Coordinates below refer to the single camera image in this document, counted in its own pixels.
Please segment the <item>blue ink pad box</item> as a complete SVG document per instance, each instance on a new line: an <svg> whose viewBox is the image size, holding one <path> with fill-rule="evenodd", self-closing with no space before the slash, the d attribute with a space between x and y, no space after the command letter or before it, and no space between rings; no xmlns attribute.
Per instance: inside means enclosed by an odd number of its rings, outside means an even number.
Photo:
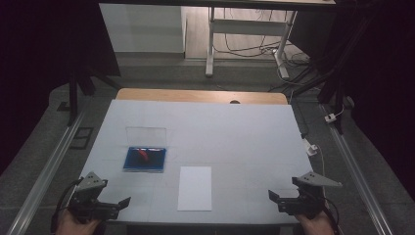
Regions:
<svg viewBox="0 0 415 235"><path fill-rule="evenodd" d="M127 172L163 172L166 156L166 129L128 126L127 153L123 170ZM144 162L138 150L145 150L149 161Z"/></svg>

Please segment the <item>white desk frame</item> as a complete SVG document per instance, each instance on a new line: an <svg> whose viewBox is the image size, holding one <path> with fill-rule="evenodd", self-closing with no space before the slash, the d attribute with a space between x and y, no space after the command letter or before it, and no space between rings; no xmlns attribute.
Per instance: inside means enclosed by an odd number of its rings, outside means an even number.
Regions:
<svg viewBox="0 0 415 235"><path fill-rule="evenodd" d="M213 75L213 39L216 33L280 36L281 42L277 49L272 51L272 56L277 64L278 73L282 78L288 78L289 74L283 61L283 53L289 35L294 25L297 12L292 11L284 22L261 22L248 20L225 20L215 18L215 8L208 8L208 47L206 77Z"/></svg>

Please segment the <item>wooden table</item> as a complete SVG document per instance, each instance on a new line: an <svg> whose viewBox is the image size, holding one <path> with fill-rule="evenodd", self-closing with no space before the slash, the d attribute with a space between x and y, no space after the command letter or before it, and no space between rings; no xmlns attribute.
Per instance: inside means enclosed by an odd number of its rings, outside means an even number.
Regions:
<svg viewBox="0 0 415 235"><path fill-rule="evenodd" d="M122 88L117 100L287 105L282 93Z"/></svg>

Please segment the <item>black metal stand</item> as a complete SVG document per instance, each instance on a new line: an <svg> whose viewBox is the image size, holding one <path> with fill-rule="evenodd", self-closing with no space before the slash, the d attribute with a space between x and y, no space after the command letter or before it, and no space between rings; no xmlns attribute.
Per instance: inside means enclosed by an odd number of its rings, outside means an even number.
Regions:
<svg viewBox="0 0 415 235"><path fill-rule="evenodd" d="M344 133L342 113L344 111L347 65L371 20L372 18L366 14L353 17L352 14L337 13L332 28L338 31L338 39L333 40L333 48L322 58L316 60L310 68L312 71L318 71L317 76L291 91L293 96L297 97L311 88L323 84L322 90L317 95L317 101L320 104L327 104L332 98L335 98L336 120L333 121L333 125L340 134Z"/></svg>
<svg viewBox="0 0 415 235"><path fill-rule="evenodd" d="M92 81L92 78L96 77L103 81L107 85L111 86L115 90L120 90L122 86L111 79L108 75L103 74L92 66L83 66L76 69L69 76L69 121L68 126L72 126L78 117L78 92L81 92L86 96L92 96L96 87Z"/></svg>

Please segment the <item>aluminium rail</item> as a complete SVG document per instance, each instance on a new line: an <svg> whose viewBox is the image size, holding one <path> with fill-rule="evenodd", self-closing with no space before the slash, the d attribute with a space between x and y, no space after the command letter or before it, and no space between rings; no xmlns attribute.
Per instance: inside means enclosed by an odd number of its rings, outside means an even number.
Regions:
<svg viewBox="0 0 415 235"><path fill-rule="evenodd" d="M88 104L82 105L70 124L67 114L56 112L53 115L47 111L18 152L9 169L11 181L5 193L20 203L7 207L18 212L7 226L6 235L26 232L88 107Z"/></svg>
<svg viewBox="0 0 415 235"><path fill-rule="evenodd" d="M338 131L332 122L325 121L325 124L330 129L347 168L349 178L352 180L354 187L359 194L360 201L356 208L361 209L368 214L378 235L393 235L392 226L382 210L378 198L375 196L374 191L364 176L363 170L355 159L345 137Z"/></svg>

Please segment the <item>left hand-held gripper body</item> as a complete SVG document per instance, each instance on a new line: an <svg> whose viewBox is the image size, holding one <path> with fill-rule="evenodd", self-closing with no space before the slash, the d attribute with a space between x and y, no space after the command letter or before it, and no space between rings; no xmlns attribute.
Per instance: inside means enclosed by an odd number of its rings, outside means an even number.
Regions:
<svg viewBox="0 0 415 235"><path fill-rule="evenodd" d="M107 183L107 180L101 179L95 172L89 172L75 187L68 204L69 212L82 223L92 219L117 219L118 204L98 200Z"/></svg>

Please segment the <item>person's right hand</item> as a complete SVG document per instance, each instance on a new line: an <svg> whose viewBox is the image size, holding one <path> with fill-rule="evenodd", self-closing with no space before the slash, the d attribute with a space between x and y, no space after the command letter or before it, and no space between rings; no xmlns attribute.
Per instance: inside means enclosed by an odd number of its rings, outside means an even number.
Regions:
<svg viewBox="0 0 415 235"><path fill-rule="evenodd" d="M299 221L305 235L335 235L331 221L323 211L313 219L303 214L296 214L295 218Z"/></svg>

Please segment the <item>white table cover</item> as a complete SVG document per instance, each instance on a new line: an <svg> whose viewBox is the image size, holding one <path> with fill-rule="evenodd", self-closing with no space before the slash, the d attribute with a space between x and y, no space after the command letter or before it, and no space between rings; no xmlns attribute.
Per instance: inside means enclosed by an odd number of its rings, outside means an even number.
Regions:
<svg viewBox="0 0 415 235"><path fill-rule="evenodd" d="M166 129L162 173L125 172L128 126ZM181 166L211 167L211 211L179 211ZM121 222L290 224L268 191L294 197L292 178L311 170L288 105L111 102L83 168L108 181L105 202L130 197Z"/></svg>

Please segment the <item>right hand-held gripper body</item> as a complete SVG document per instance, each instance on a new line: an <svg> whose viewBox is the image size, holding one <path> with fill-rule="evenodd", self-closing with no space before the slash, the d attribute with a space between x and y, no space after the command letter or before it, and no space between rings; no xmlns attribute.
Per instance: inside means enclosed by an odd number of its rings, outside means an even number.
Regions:
<svg viewBox="0 0 415 235"><path fill-rule="evenodd" d="M341 182L327 178L314 171L293 177L292 183L298 187L299 195L296 198L277 196L278 210L288 215L303 214L309 218L314 218L324 210L326 205L324 188L326 186L343 186Z"/></svg>

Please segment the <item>white paper sheet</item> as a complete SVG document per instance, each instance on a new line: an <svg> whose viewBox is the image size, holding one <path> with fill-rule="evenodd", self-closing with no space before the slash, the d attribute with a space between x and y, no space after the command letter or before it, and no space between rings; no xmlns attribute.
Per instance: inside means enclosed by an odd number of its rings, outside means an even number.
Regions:
<svg viewBox="0 0 415 235"><path fill-rule="evenodd" d="M180 167L177 209L180 212L212 210L210 166Z"/></svg>

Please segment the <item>person's left hand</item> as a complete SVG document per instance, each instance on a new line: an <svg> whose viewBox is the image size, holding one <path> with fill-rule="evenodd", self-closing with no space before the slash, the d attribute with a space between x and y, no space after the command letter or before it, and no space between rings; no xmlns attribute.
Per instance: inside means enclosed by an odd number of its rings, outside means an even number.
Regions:
<svg viewBox="0 0 415 235"><path fill-rule="evenodd" d="M80 223L69 211L64 211L59 219L56 235L93 235L100 220Z"/></svg>

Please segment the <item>black floor frame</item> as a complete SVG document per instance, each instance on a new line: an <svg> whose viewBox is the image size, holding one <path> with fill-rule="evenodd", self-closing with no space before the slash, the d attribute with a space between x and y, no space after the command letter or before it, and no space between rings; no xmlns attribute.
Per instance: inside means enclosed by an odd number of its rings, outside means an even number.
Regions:
<svg viewBox="0 0 415 235"><path fill-rule="evenodd" d="M79 127L69 145L74 150L85 150L91 140L93 127Z"/></svg>

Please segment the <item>white cabinet panel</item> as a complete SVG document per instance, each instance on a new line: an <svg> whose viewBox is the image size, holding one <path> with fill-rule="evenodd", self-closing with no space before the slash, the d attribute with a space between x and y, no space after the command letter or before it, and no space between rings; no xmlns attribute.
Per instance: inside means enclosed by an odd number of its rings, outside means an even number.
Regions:
<svg viewBox="0 0 415 235"><path fill-rule="evenodd" d="M116 52L185 52L181 7L104 3L99 6Z"/></svg>

